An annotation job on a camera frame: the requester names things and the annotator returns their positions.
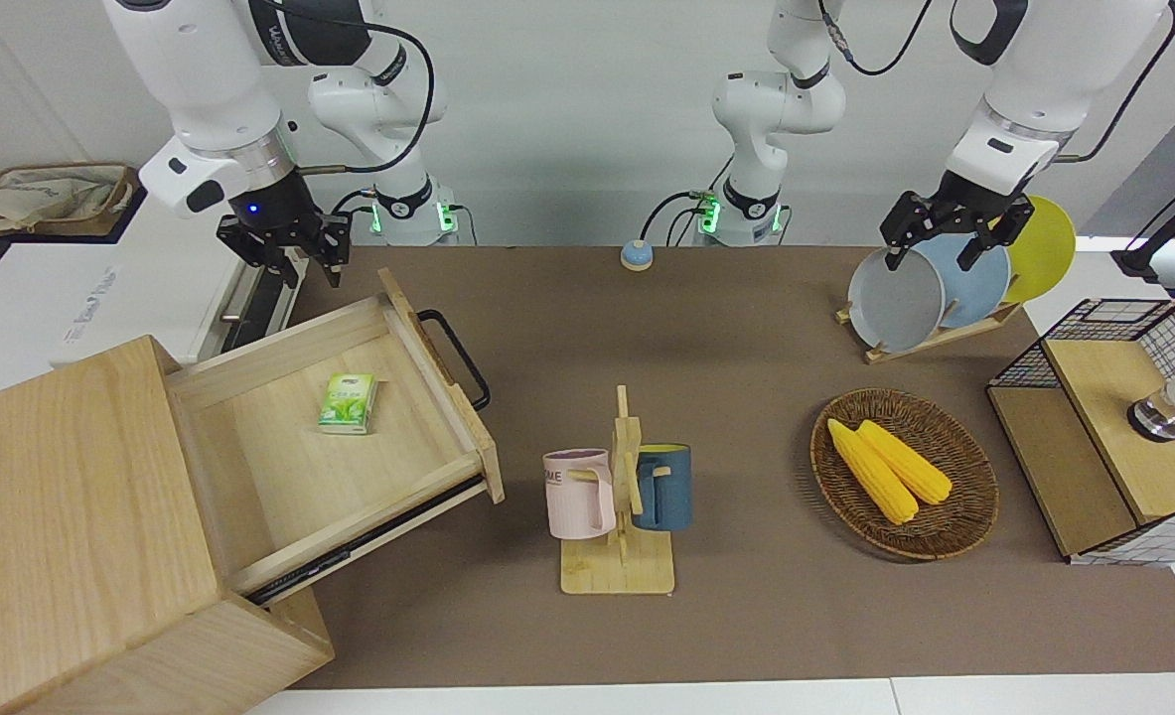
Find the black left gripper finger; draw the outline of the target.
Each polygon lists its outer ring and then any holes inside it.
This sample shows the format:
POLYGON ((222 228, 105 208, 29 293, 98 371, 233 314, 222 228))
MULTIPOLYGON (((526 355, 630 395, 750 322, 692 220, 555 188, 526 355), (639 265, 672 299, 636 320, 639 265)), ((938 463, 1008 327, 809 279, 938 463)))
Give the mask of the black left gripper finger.
POLYGON ((936 201, 914 191, 902 193, 881 222, 887 270, 897 271, 911 248, 940 234, 938 221, 936 201))
POLYGON ((1013 201, 1003 214, 988 218, 964 209, 959 213, 958 232, 971 235, 956 257, 960 270, 971 270, 976 261, 995 247, 1009 247, 1035 213, 1030 201, 1013 201))

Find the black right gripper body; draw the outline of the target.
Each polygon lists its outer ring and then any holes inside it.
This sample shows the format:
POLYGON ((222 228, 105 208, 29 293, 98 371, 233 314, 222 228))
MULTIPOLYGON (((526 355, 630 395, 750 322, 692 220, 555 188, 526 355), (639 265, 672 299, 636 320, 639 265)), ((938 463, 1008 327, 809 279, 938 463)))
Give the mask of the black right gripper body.
POLYGON ((234 198, 234 216, 251 234, 268 240, 315 238, 323 225, 318 207, 298 169, 273 186, 234 198))

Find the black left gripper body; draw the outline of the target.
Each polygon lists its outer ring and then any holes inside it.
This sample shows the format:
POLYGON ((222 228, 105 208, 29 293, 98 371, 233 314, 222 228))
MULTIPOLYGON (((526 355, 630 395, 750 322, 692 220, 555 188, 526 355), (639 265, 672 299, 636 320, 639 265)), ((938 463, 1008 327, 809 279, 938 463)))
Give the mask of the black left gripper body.
POLYGON ((955 220, 959 214, 983 220, 998 218, 1008 213, 1019 194, 1013 191, 1010 195, 1001 195, 946 169, 940 186, 931 197, 931 221, 942 223, 955 220))

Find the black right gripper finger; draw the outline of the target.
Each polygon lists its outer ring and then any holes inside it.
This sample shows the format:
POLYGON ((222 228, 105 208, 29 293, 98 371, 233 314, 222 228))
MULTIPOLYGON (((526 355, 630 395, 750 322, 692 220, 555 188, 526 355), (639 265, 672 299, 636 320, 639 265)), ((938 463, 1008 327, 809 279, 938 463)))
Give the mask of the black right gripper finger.
POLYGON ((242 262, 249 267, 264 268, 266 271, 278 276, 287 288, 298 288, 298 271, 289 259, 284 249, 274 243, 273 240, 261 240, 249 227, 243 225, 240 220, 221 220, 216 229, 220 243, 231 249, 242 262))
POLYGON ((318 218, 318 232, 316 232, 314 261, 321 267, 328 284, 340 288, 343 271, 350 263, 351 250, 351 220, 345 215, 329 215, 315 211, 318 218))

